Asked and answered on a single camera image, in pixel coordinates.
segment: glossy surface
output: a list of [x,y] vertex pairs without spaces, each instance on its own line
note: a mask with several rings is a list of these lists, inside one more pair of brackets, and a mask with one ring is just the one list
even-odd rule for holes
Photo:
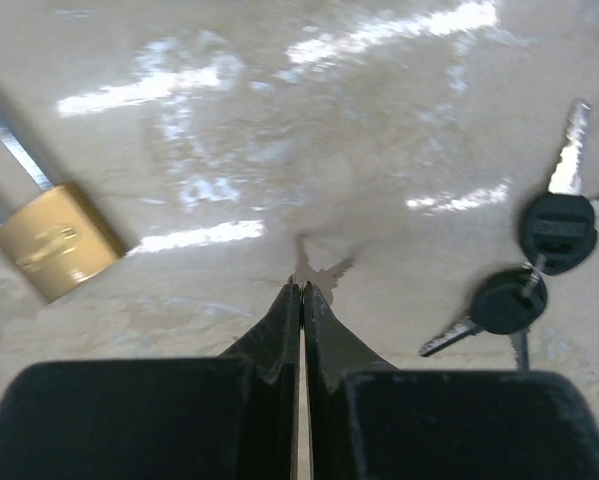
[[[418,349],[523,261],[517,215],[578,97],[599,192],[599,0],[2,0],[0,87],[135,246],[43,309],[0,259],[0,396],[43,360],[220,353],[293,273],[298,231],[315,270],[356,249],[333,309],[388,361],[514,368],[505,336]],[[7,191],[38,194],[0,143]],[[599,245],[546,283],[531,363],[599,422]]]

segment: white tile floor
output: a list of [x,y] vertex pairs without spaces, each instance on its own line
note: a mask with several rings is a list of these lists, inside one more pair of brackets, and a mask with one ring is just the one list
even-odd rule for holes
[[[136,246],[45,308],[0,259],[0,396],[42,360],[221,352],[292,273],[301,229],[317,268],[358,247],[333,307],[388,360],[512,368],[504,337],[417,350],[523,260],[517,212],[578,96],[599,192],[599,0],[211,3],[0,1],[0,86]],[[35,194],[1,145],[0,189]],[[533,365],[599,422],[599,245],[546,281]]]

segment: key ring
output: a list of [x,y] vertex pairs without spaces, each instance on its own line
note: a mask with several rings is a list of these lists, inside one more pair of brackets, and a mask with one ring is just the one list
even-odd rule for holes
[[540,253],[537,256],[537,263],[535,265],[533,265],[530,262],[526,262],[524,265],[527,266],[528,264],[530,265],[528,268],[530,270],[532,270],[532,274],[530,275],[528,282],[526,283],[526,285],[523,287],[523,290],[521,291],[521,296],[523,298],[528,298],[530,296],[530,294],[532,293],[532,291],[537,286],[537,284],[539,283],[539,279],[541,278],[541,271],[546,266],[546,256],[544,254]]

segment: padlock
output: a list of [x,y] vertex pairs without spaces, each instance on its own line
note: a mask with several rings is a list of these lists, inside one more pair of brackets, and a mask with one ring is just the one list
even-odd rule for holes
[[43,192],[7,220],[0,218],[0,252],[51,303],[127,248],[74,182],[53,185],[1,111],[0,139]]

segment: black key head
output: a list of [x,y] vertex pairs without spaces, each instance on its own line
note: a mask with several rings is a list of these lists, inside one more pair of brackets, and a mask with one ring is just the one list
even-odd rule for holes
[[544,193],[526,208],[521,218],[519,243],[534,265],[539,254],[546,275],[573,269],[595,249],[595,211],[586,197]]
[[510,335],[528,328],[548,304],[548,289],[541,279],[527,298],[522,296],[531,275],[531,270],[515,268],[486,279],[472,298],[470,319],[497,335]]

